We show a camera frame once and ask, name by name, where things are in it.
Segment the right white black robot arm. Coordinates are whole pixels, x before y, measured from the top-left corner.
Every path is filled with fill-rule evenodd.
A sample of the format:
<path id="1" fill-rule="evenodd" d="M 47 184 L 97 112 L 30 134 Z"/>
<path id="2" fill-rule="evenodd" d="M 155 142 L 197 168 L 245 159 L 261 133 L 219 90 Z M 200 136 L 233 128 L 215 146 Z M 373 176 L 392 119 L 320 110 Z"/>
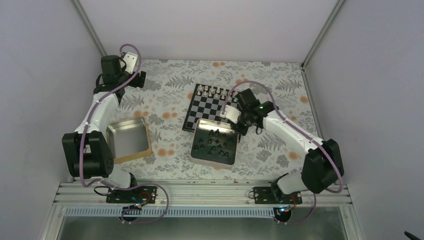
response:
<path id="1" fill-rule="evenodd" d="M 243 136 L 252 126 L 271 132 L 293 147 L 303 161 L 301 171 L 285 173 L 270 183 L 274 202 L 282 204 L 290 195 L 302 191 L 319 194 L 328 191 L 333 183 L 343 181 L 341 151 L 335 140 L 324 140 L 307 132 L 284 115 L 274 99 L 261 103 L 251 89 L 238 92 L 235 97 L 237 106 L 226 105 L 221 111 L 232 130 Z"/>

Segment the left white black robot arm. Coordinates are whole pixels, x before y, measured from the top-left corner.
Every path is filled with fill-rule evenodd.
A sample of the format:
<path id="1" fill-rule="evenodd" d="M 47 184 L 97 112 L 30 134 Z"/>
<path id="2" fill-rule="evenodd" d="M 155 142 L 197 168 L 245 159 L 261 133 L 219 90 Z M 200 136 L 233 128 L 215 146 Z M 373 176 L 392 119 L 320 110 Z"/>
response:
<path id="1" fill-rule="evenodd" d="M 62 137 L 62 147 L 70 175 L 101 182 L 119 190 L 119 196 L 131 203 L 139 197 L 137 181 L 130 172 L 114 166 L 114 156 L 106 140 L 106 130 L 112 114 L 125 94 L 125 87 L 141 87 L 146 77 L 140 71 L 138 55 L 123 52 L 121 56 L 107 55 L 100 60 L 102 73 L 97 77 L 90 109 L 74 132 Z"/>

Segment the silver tin with black pieces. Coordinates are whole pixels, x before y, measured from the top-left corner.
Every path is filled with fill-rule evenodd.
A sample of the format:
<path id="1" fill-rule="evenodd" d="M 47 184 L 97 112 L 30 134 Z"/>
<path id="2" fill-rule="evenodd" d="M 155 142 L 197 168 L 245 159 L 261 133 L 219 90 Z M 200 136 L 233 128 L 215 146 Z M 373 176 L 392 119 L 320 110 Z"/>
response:
<path id="1" fill-rule="evenodd" d="M 229 123 L 199 119 L 196 122 L 190 149 L 194 164 L 231 169 L 237 158 L 240 135 Z"/>

